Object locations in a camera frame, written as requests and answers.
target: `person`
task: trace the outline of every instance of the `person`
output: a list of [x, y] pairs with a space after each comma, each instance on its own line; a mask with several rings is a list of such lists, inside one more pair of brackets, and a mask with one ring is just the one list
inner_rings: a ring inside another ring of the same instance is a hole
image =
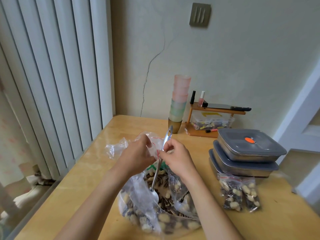
[[[151, 142], [146, 135], [131, 142], [99, 185], [79, 207], [55, 239], [98, 239], [117, 194], [128, 181], [155, 162], [148, 154]], [[243, 239], [231, 220], [215, 201], [191, 159], [186, 147], [175, 139], [164, 145], [159, 156], [188, 188], [207, 239]]]

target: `person's left hand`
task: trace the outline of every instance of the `person's left hand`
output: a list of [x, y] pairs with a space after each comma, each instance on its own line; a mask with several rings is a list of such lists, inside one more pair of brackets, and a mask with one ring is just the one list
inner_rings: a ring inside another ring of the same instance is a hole
[[154, 156], [150, 156], [147, 147], [151, 147], [151, 142], [146, 135], [142, 135], [137, 141], [130, 142], [123, 150], [116, 166], [120, 167], [128, 177], [143, 172], [156, 161]]

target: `clear plastic box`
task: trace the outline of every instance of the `clear plastic box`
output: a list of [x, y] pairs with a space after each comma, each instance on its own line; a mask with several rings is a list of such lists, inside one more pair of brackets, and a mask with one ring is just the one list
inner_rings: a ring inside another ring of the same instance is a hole
[[230, 128], [234, 120], [229, 113], [193, 110], [190, 122], [196, 130], [212, 130]]

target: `orange lid valve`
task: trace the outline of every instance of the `orange lid valve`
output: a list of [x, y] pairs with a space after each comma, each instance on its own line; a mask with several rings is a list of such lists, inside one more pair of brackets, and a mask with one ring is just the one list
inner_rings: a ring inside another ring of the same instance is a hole
[[247, 141], [247, 142], [249, 142], [249, 143], [255, 143], [255, 141], [254, 140], [252, 140], [251, 138], [249, 138], [249, 137], [246, 137], [245, 138], [245, 140]]

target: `stainless steel container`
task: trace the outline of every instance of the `stainless steel container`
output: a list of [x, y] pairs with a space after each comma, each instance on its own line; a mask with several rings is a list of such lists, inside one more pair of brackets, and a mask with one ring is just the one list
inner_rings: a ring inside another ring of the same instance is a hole
[[224, 153], [218, 141], [213, 142], [213, 155], [223, 173], [251, 177], [268, 177], [272, 171], [279, 169], [276, 162], [256, 163], [231, 161]]
[[257, 129], [221, 128], [218, 142], [232, 161], [275, 162], [287, 153], [279, 143]]
[[[210, 167], [213, 171], [213, 174], [215, 176], [216, 179], [218, 179], [218, 173], [224, 173], [222, 172], [221, 168], [219, 167], [219, 165], [216, 162], [216, 159], [214, 158], [214, 153], [213, 153], [213, 149], [209, 150], [209, 164]], [[240, 176], [240, 175], [235, 175], [237, 177], [241, 177], [241, 178], [250, 178], [250, 176]], [[256, 184], [261, 183], [264, 179], [267, 179], [268, 177], [255, 177], [255, 181]]]

